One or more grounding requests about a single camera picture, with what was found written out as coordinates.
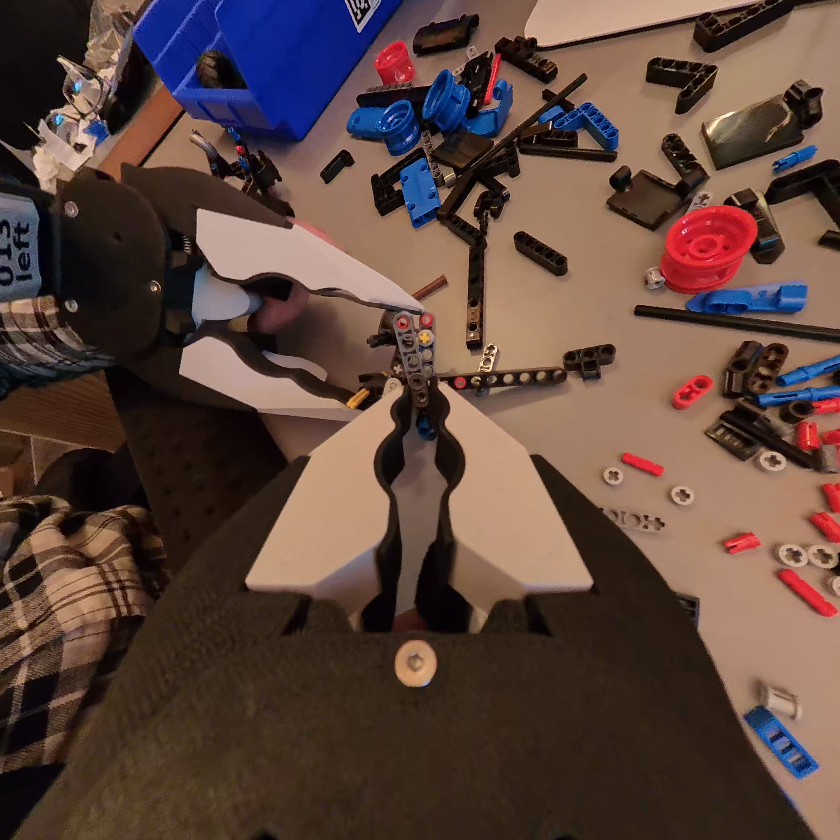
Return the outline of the person's plaid shirt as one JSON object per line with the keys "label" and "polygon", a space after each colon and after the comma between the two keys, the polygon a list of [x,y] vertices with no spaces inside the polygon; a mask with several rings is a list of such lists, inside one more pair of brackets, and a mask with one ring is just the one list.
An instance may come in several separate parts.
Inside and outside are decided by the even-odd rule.
{"label": "person's plaid shirt", "polygon": [[151,514],[1,505],[1,771],[61,763],[167,586]]}

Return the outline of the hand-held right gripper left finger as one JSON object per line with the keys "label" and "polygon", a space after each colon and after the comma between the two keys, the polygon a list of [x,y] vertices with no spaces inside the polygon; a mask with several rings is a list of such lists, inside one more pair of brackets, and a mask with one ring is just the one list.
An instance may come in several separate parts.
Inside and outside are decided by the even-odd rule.
{"label": "hand-held right gripper left finger", "polygon": [[245,578],[252,592],[338,603],[392,630],[402,540],[392,484],[403,470],[403,391],[383,395],[306,459]]}

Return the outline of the grey desk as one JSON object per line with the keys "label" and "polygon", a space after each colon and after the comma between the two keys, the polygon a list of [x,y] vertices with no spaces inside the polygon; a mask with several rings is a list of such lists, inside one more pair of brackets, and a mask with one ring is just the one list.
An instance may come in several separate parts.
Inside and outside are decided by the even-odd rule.
{"label": "grey desk", "polygon": [[[804,79],[824,89],[823,120],[807,132],[818,160],[838,157],[838,2],[796,8],[749,38],[703,56],[692,24],[576,45],[548,53],[559,74],[548,86],[504,63],[514,88],[502,135],[543,105],[542,90],[562,90],[580,74],[587,82],[570,99],[593,102],[620,132],[612,164],[521,157],[509,183],[511,200],[490,225],[486,249],[486,336],[499,345],[498,366],[558,364],[564,351],[613,343],[616,361],[600,381],[573,375],[560,387],[499,390],[471,402],[533,453],[541,454],[597,506],[647,513],[664,520],[663,533],[631,533],[676,591],[700,598],[699,630],[740,713],[755,705],[757,683],[797,695],[801,721],[787,725],[821,769],[796,780],[747,730],[751,745],[819,838],[838,838],[838,616],[817,615],[778,580],[774,550],[809,546],[822,537],[807,518],[823,509],[821,477],[788,468],[765,475],[740,463],[705,430],[728,403],[719,392],[686,411],[670,398],[692,375],[719,377],[743,340],[772,341],[754,332],[636,318],[639,304],[679,308],[679,295],[651,291],[644,273],[658,263],[668,226],[656,233],[606,207],[608,178],[628,165],[674,182],[660,150],[677,133],[709,172],[716,202],[771,179],[771,154],[715,171],[700,135],[702,123],[783,92]],[[714,88],[688,114],[675,114],[676,92],[647,84],[648,60],[664,56],[718,66]],[[346,129],[358,94],[380,79],[365,58],[345,81],[305,140],[250,139],[276,163],[282,195],[297,217],[324,231],[353,256],[414,292],[446,275],[430,297],[437,317],[442,371],[475,369],[466,349],[468,249],[443,225],[413,229],[400,209],[379,217],[371,176],[392,163],[382,143],[357,141]],[[319,174],[342,149],[354,166],[325,185]],[[786,247],[770,266],[746,257],[733,285],[803,280],[810,288],[797,318],[838,327],[838,253],[817,239],[834,227],[819,203],[803,196],[773,210]],[[520,230],[557,248],[568,274],[552,277],[522,257],[512,237]],[[603,470],[624,452],[665,467],[656,478],[622,467],[609,487]]]}

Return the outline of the black hinged toy panel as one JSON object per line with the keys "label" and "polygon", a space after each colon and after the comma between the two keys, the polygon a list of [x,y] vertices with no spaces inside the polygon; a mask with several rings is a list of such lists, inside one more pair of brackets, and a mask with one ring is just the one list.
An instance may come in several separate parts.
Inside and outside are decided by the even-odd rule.
{"label": "black hinged toy panel", "polygon": [[609,184],[614,193],[606,201],[607,208],[649,231],[658,230],[689,204],[676,185],[645,170],[633,174],[626,165],[610,176]]}
{"label": "black hinged toy panel", "polygon": [[711,162],[721,171],[801,143],[823,118],[824,89],[798,80],[781,94],[701,126]]}

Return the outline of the small black toy subassembly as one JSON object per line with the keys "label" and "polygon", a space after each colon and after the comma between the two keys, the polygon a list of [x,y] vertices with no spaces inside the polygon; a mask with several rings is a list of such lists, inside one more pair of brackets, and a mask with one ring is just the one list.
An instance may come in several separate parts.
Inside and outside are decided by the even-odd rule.
{"label": "small black toy subassembly", "polygon": [[241,181],[240,191],[243,194],[281,216],[294,218],[295,212],[291,205],[275,189],[282,178],[273,161],[262,150],[252,152],[235,128],[228,127],[227,133],[234,142],[237,154],[234,162],[227,162],[218,149],[195,129],[191,131],[189,140],[205,153],[212,176],[222,181],[231,178]]}

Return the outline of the blue grille toy tile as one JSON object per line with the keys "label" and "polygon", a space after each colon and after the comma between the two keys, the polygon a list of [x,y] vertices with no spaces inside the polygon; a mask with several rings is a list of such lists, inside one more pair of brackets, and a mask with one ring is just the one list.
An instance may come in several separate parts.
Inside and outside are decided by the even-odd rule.
{"label": "blue grille toy tile", "polygon": [[819,771],[820,764],[771,710],[756,706],[745,712],[742,718],[761,743],[797,780],[808,778]]}

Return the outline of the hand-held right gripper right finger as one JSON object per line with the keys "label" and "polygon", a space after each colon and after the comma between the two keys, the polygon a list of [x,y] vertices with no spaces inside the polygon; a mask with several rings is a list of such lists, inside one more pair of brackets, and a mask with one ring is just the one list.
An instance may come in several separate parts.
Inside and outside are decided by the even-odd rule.
{"label": "hand-held right gripper right finger", "polygon": [[444,480],[437,530],[418,577],[433,632],[478,632],[500,602],[589,592],[581,553],[530,453],[444,383],[429,388]]}

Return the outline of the blue flat toy panel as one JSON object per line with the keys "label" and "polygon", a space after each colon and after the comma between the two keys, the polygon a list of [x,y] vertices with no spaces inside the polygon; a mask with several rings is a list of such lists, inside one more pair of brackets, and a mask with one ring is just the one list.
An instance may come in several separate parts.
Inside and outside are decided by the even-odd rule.
{"label": "blue flat toy panel", "polygon": [[441,202],[427,159],[402,168],[400,186],[412,227],[417,229],[434,221]]}

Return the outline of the blue curved toy panel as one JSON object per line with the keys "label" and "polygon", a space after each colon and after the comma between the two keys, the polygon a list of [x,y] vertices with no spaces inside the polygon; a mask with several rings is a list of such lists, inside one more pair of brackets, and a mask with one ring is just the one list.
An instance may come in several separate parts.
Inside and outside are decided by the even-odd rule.
{"label": "blue curved toy panel", "polygon": [[480,138],[493,139],[502,130],[513,102],[512,85],[505,79],[499,79],[492,97],[497,100],[496,107],[481,110],[466,122],[466,130]]}

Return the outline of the white book stand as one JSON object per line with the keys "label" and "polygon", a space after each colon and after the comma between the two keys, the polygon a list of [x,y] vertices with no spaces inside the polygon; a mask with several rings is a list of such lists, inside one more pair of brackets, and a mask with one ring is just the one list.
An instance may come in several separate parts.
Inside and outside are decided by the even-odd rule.
{"label": "white book stand", "polygon": [[525,38],[540,47],[568,46],[750,5],[750,1],[539,1]]}

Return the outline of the pile of small toy pieces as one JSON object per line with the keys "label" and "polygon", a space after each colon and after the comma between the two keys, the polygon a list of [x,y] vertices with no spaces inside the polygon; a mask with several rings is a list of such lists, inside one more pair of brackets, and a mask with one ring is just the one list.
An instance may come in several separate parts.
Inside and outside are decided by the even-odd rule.
{"label": "pile of small toy pieces", "polygon": [[[778,546],[776,575],[816,614],[834,617],[838,608],[798,569],[811,565],[831,572],[829,585],[838,597],[838,429],[822,433],[817,422],[823,414],[838,414],[838,356],[783,372],[788,356],[783,343],[742,342],[721,374],[721,398],[728,406],[705,435],[765,475],[793,465],[821,477],[823,509],[807,521],[823,542]],[[826,480],[831,476],[836,480]]]}

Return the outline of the blue toy wheel hub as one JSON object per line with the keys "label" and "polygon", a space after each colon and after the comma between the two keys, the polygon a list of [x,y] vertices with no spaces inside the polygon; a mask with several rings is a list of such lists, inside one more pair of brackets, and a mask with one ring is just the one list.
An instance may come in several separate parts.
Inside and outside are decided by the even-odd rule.
{"label": "blue toy wheel hub", "polygon": [[423,102],[423,121],[446,137],[463,127],[471,99],[471,90],[457,81],[451,70],[441,70]]}
{"label": "blue toy wheel hub", "polygon": [[421,135],[414,107],[405,99],[395,101],[383,111],[376,129],[392,156],[407,154],[417,145]]}

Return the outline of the black toy bracket frame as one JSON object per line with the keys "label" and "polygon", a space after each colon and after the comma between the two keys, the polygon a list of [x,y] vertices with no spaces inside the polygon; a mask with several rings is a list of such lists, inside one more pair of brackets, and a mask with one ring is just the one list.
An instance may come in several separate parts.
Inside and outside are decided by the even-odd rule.
{"label": "black toy bracket frame", "polygon": [[769,205],[813,195],[835,226],[839,227],[839,161],[829,159],[806,168],[781,175],[772,180],[764,191]]}

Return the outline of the long black toy axle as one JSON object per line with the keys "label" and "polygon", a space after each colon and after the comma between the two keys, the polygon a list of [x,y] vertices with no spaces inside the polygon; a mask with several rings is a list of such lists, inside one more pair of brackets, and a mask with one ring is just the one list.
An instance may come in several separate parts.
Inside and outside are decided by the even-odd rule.
{"label": "long black toy axle", "polygon": [[752,331],[798,340],[839,344],[839,329],[799,322],[783,322],[745,316],[683,311],[672,308],[646,306],[644,304],[637,305],[633,310],[633,315],[641,319],[685,323],[742,332]]}

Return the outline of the black dotted floor mat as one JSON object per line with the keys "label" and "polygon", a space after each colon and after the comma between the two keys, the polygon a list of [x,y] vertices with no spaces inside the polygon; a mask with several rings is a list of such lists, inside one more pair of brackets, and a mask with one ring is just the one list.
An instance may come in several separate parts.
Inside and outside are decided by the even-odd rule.
{"label": "black dotted floor mat", "polygon": [[231,533],[234,558],[254,558],[288,483],[288,459],[263,421],[177,400],[122,368],[106,377],[171,571],[219,530]]}

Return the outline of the black short toy beam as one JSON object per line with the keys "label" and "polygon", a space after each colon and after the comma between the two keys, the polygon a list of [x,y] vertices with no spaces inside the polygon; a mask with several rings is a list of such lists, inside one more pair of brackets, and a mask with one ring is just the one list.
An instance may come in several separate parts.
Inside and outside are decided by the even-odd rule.
{"label": "black short toy beam", "polygon": [[568,260],[561,252],[544,244],[521,230],[513,235],[513,244],[520,255],[547,270],[555,277],[564,277],[568,272]]}

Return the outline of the toy brick assembly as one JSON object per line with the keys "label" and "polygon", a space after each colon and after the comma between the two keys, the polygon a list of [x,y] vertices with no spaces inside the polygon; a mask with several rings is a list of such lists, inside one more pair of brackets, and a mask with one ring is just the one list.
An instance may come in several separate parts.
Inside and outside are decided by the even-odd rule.
{"label": "toy brick assembly", "polygon": [[[429,408],[429,385],[437,379],[437,372],[429,383],[424,384],[421,393],[413,394],[411,388],[406,384],[400,354],[396,348],[393,319],[398,312],[408,311],[384,312],[377,333],[368,339],[368,344],[373,349],[387,346],[394,348],[391,367],[387,371],[361,375],[359,388],[345,405],[353,410],[364,410],[379,401],[386,393],[401,391],[406,388],[413,400],[417,432],[421,439],[432,442],[437,436],[438,421],[432,418]],[[417,319],[421,314],[417,316],[410,314],[414,321],[415,330],[417,330]],[[566,377],[566,370],[562,367],[514,371],[498,371],[495,369],[489,374],[479,374],[478,371],[466,374],[444,374],[443,383],[455,391],[478,394],[503,387],[561,385],[565,382]]]}

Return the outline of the black toy tire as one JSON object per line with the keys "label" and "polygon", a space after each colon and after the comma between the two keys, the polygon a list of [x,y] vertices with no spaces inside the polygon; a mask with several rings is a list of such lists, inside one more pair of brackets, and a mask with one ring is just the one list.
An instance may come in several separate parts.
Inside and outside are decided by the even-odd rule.
{"label": "black toy tire", "polygon": [[235,63],[217,49],[204,51],[196,61],[196,78],[206,89],[246,89],[247,82]]}

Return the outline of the person's left forearm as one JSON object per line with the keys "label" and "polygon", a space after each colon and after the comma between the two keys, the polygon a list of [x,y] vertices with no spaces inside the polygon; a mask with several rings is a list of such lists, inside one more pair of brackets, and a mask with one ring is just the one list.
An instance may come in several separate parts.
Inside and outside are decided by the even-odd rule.
{"label": "person's left forearm", "polygon": [[1,304],[1,398],[18,389],[69,382],[116,365],[61,320],[52,296]]}

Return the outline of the red toy wheel hub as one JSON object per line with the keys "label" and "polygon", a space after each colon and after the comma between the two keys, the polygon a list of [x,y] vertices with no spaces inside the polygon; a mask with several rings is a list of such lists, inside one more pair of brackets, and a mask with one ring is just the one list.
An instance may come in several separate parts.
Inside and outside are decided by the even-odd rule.
{"label": "red toy wheel hub", "polygon": [[386,87],[409,84],[416,75],[408,47],[402,40],[384,47],[374,58],[374,68]]}
{"label": "red toy wheel hub", "polygon": [[659,264],[665,286],[687,295],[723,287],[739,271],[758,232],[753,216],[739,207],[711,205],[686,214],[665,237]]}

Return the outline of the black curved toy panel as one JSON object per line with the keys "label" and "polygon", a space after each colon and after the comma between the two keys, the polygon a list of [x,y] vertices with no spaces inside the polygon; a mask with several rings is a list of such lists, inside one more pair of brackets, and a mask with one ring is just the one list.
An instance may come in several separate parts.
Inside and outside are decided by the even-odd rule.
{"label": "black curved toy panel", "polygon": [[431,56],[465,49],[479,25],[478,14],[462,14],[457,18],[427,24],[420,27],[413,37],[413,53],[416,56]]}

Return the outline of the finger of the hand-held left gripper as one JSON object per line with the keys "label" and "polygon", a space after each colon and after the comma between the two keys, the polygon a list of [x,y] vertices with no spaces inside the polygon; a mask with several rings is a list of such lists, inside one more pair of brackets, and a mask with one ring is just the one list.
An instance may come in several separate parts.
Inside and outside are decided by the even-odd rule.
{"label": "finger of the hand-held left gripper", "polygon": [[249,291],[269,280],[292,280],[320,297],[394,312],[425,311],[394,281],[299,224],[279,227],[199,208],[196,244],[219,279]]}
{"label": "finger of the hand-held left gripper", "polygon": [[349,422],[361,414],[354,392],[294,355],[263,350],[254,335],[225,321],[205,321],[182,348],[179,373],[259,414]]}

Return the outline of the white toy bushing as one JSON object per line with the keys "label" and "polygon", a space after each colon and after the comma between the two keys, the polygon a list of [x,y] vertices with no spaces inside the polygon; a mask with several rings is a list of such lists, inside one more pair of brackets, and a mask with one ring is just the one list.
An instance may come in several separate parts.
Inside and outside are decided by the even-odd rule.
{"label": "white toy bushing", "polygon": [[758,694],[759,704],[774,715],[783,715],[793,721],[802,719],[804,713],[802,701],[790,691],[759,682]]}

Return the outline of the black angled toy beam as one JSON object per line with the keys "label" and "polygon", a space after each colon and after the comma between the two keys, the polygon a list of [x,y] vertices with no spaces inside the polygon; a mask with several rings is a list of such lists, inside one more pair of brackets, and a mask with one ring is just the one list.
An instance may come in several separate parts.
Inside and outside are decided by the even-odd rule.
{"label": "black angled toy beam", "polygon": [[731,13],[704,13],[696,20],[692,38],[705,53],[715,53],[786,17],[796,5],[796,1],[762,1]]}
{"label": "black angled toy beam", "polygon": [[687,114],[714,87],[716,65],[683,59],[655,57],[648,61],[646,82],[678,90],[675,114]]}

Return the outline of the black toy connector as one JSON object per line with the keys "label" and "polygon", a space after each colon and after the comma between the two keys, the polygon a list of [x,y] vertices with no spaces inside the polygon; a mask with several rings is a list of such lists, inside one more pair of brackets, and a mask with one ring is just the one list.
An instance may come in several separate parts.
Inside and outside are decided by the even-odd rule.
{"label": "black toy connector", "polygon": [[612,364],[615,357],[615,345],[598,344],[566,352],[563,367],[567,372],[578,373],[583,382],[596,382],[602,378],[602,367]]}

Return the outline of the blue tapered toy piece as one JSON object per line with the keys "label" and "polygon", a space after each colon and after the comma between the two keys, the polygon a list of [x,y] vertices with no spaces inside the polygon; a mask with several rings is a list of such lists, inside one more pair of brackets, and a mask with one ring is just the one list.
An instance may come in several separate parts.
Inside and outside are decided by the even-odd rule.
{"label": "blue tapered toy piece", "polygon": [[755,312],[793,314],[805,308],[808,295],[808,285],[799,281],[728,287],[695,295],[686,302],[686,310],[727,315]]}

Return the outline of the crumpled clear plastic bag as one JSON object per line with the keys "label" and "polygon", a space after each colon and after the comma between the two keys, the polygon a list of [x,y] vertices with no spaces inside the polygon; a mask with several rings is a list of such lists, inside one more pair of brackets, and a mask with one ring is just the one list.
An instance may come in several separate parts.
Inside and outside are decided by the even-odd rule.
{"label": "crumpled clear plastic bag", "polygon": [[106,110],[115,66],[93,70],[63,56],[57,61],[66,72],[61,89],[65,103],[39,120],[34,133],[39,146],[56,163],[76,173],[111,137]]}

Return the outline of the person's left hand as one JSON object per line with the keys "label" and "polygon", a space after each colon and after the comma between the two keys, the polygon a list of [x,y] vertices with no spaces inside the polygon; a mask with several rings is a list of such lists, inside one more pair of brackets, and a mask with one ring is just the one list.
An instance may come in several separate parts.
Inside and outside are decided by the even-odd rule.
{"label": "person's left hand", "polygon": [[309,299],[310,292],[299,284],[292,285],[285,300],[276,297],[262,297],[259,309],[248,318],[248,332],[278,333],[300,317],[308,305]]}

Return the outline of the long black toy beam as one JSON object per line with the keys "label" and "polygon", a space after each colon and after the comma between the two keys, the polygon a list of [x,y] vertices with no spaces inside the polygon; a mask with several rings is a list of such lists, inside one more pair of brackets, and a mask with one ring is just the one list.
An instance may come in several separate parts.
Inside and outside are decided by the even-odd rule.
{"label": "long black toy beam", "polygon": [[469,247],[465,346],[471,353],[484,347],[486,251],[485,237]]}

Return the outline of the black thin toy beam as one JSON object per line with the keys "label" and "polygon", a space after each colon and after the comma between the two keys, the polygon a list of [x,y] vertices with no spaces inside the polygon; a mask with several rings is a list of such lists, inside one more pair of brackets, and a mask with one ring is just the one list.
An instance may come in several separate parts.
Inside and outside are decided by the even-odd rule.
{"label": "black thin toy beam", "polygon": [[677,133],[667,134],[660,148],[679,176],[673,185],[675,193],[681,197],[693,196],[708,180],[707,171]]}

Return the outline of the blue storage bin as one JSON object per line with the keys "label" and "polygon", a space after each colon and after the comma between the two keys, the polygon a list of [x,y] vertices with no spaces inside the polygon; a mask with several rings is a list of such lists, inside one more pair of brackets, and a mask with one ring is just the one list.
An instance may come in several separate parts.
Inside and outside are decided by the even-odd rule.
{"label": "blue storage bin", "polygon": [[[192,118],[303,140],[400,1],[156,1],[134,42]],[[226,56],[245,88],[211,89],[201,54]]]}

